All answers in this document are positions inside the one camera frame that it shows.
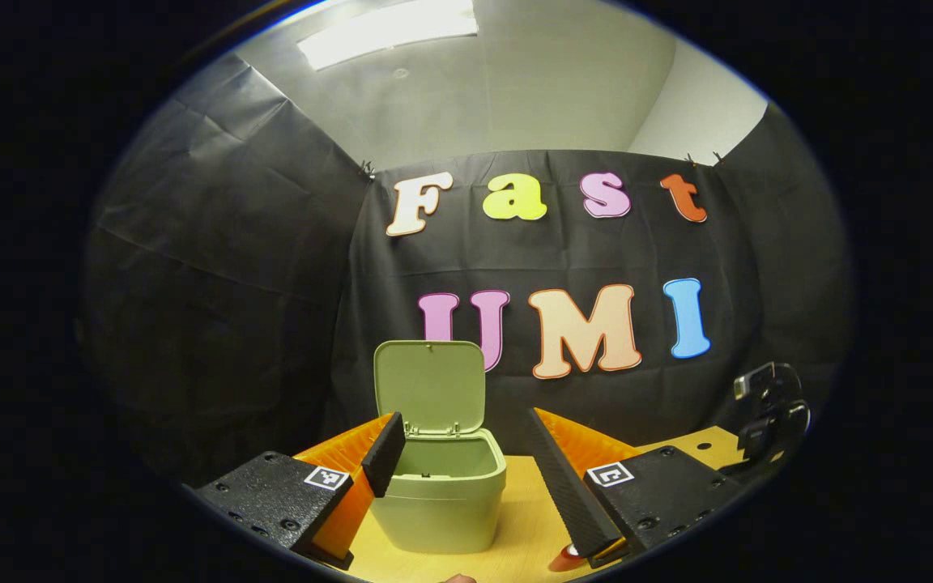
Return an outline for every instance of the green trash bin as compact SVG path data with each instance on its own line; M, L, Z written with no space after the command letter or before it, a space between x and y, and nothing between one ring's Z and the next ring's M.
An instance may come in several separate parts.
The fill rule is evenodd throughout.
M506 458L484 421L484 355L464 341L392 340L373 355L377 412L405 448L370 512L404 551L477 553L496 535Z

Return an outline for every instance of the orange letter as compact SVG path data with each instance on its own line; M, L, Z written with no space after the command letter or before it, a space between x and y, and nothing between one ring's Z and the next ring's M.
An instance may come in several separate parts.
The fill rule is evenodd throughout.
M433 215L437 210L437 189L452 188L452 174L442 172L429 177L412 178L395 184L395 218L388 225L388 236L412 235L421 232L426 221L420 218L420 209Z
M561 343L582 372L592 368L600 343L602 370L633 368L643 361L633 340L633 311L629 306L632 298L630 285L607 285L600 289L592 315L586 320L563 289L543 289L530 295L528 304L538 310L542 329L542 361L532 369L534 376L559 379L571 372L571 365L564 361Z
M708 213L704 209L697 209L693 204L693 195L697 194L695 185L682 180L679 174L671 174L670 177L662 180L662 187L671 192L671 200L675 202L675 210L682 215L682 218L695 223L703 223L708 218Z

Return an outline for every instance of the ceiling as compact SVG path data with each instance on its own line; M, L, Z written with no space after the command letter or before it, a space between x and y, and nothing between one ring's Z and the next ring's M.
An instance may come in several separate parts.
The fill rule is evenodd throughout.
M384 169L485 151L626 151L676 49L669 31L600 0L474 0L477 36L320 71L296 47L334 21L399 1L316 6L236 51L353 159Z

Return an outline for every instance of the white wall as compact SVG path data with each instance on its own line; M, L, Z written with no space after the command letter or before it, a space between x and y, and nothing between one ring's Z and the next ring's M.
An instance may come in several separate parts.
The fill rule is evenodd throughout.
M676 49L670 30L596 0L474 0L478 36L400 45L319 71L296 47L326 23L398 1L342 0L238 49L353 159L377 169L515 149L622 151Z
M718 162L761 121L768 104L718 60L677 38L675 60L650 114L628 151Z

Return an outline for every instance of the wooden table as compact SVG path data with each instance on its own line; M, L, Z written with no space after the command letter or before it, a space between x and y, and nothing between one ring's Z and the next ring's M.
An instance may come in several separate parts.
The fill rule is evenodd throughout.
M707 428L641 447L647 449L667 444L678 447L714 469L742 460L742 453L736 450L736 436L721 428ZM710 444L711 447L699 449L699 444ZM376 583L438 583L459 572L473 577L478 583L559 583L594 571L589 564L570 572L548 571L549 561L570 542L533 458L507 455L506 490L503 491L499 525L495 542L487 551L467 555L401 551L390 543L373 513L367 513L351 545L355 560L351 562L348 573ZM603 568L612 568L618 562Z

